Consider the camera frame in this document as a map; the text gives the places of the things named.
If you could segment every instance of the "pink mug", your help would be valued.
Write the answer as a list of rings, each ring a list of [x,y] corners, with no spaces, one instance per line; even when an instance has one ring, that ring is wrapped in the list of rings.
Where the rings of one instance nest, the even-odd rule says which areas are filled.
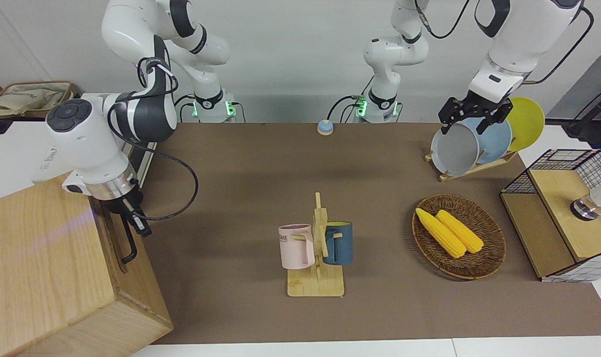
[[[278,227],[281,262],[285,269],[305,269],[314,265],[314,239],[309,224]]]

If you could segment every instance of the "white table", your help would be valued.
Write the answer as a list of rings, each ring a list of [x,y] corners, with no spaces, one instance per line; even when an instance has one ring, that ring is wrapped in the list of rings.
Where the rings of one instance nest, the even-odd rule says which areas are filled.
[[[51,149],[43,122],[15,122],[0,135],[0,197],[32,186],[31,177]],[[541,138],[520,152],[528,166],[547,149],[589,149],[558,126],[546,126]],[[601,298],[601,280],[594,282]],[[601,336],[502,337],[353,341],[332,343],[206,344],[148,346],[135,357],[601,357]]]

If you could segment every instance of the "wooden mug holder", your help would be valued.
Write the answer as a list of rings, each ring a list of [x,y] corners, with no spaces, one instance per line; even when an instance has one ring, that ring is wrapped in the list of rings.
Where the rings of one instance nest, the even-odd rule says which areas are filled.
[[[514,142],[515,138],[512,138],[512,141],[510,142],[510,145],[512,145],[512,143]],[[423,157],[424,160],[426,160],[426,162],[430,163],[432,162],[432,153],[433,151],[431,150],[430,153],[426,156]],[[479,156],[477,157],[477,161],[479,161],[479,159],[481,159],[481,157],[486,153],[485,150],[482,150],[479,153]],[[510,160],[512,160],[512,158],[514,156],[516,156],[517,152],[516,151],[507,151],[505,152],[505,154],[498,159],[497,161],[492,161],[491,163],[487,163],[487,164],[478,164],[475,163],[473,165],[473,167],[468,170],[465,174],[463,175],[459,175],[459,176],[450,176],[448,174],[448,171],[443,172],[440,176],[439,176],[439,181],[441,182],[446,182],[446,181],[450,181],[450,180],[454,180],[454,179],[458,179],[459,177],[464,177],[464,176],[468,176],[470,174],[474,174],[475,172],[480,172],[480,171],[484,171],[484,170],[488,170],[488,169],[492,169],[493,167],[498,167],[500,165],[505,165],[507,163],[510,162]]]
[[[344,277],[342,266],[323,263],[328,257],[325,229],[327,227],[327,209],[320,202],[320,192],[316,192],[313,232],[314,265],[305,269],[287,270],[287,295],[299,297],[336,297],[344,295]]]

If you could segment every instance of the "wooden box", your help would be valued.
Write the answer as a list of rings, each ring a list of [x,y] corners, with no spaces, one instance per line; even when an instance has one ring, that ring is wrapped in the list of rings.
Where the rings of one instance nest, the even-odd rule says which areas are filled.
[[[0,356],[129,356],[172,330],[141,239],[123,265],[119,217],[65,176],[0,199]]]
[[[570,203],[601,183],[601,152],[547,151],[501,193],[537,277],[601,278],[601,216],[581,221]]]

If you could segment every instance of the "white wall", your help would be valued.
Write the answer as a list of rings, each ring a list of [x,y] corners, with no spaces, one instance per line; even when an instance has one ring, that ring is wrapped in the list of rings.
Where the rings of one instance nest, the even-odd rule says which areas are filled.
[[[138,90],[132,65],[110,52],[101,38],[106,3],[0,0],[1,86],[67,79],[84,91]],[[399,98],[406,105],[403,119],[435,121],[448,97],[466,94],[491,44],[472,19],[475,3],[450,38],[434,40],[425,34],[430,39],[425,63],[398,69],[403,79]],[[194,4],[208,31],[230,42],[232,58],[220,68],[221,79],[238,99],[245,99],[248,119],[254,121],[318,120],[334,99],[359,93],[368,81],[371,68],[362,59],[366,42],[395,34],[390,25],[393,0],[196,0]],[[427,14],[434,30],[445,32],[462,4],[463,0],[432,0]],[[533,98],[547,113],[600,56],[601,0],[588,0],[586,6],[596,16],[588,38],[545,84],[523,87],[515,96]],[[580,16],[570,26],[543,58],[536,77],[560,59],[586,22]],[[183,73],[180,78],[187,84]],[[276,104],[262,108],[268,99]],[[275,110],[288,104],[288,111]]]

